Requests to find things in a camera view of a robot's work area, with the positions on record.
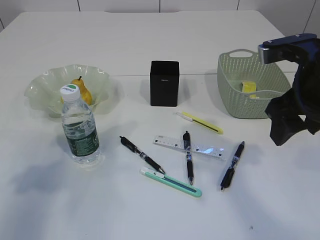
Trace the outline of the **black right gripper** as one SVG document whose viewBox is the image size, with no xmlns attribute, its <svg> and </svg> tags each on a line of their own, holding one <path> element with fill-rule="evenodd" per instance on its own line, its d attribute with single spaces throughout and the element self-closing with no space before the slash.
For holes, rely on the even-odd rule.
<svg viewBox="0 0 320 240">
<path fill-rule="evenodd" d="M 265 113 L 271 119 L 270 138 L 277 146 L 301 131 L 312 135 L 320 131 L 320 103 L 303 100 L 294 91 L 273 98 Z"/>
</svg>

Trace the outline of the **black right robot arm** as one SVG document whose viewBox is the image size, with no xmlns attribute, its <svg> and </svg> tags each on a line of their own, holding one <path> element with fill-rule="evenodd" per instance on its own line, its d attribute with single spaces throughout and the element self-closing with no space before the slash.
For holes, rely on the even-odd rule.
<svg viewBox="0 0 320 240">
<path fill-rule="evenodd" d="M 301 33 L 267 40 L 258 46 L 263 64 L 290 61 L 298 64 L 292 87 L 273 98 L 265 109 L 271 119 L 270 138 L 277 146 L 293 135 L 320 130 L 320 39 Z"/>
</svg>

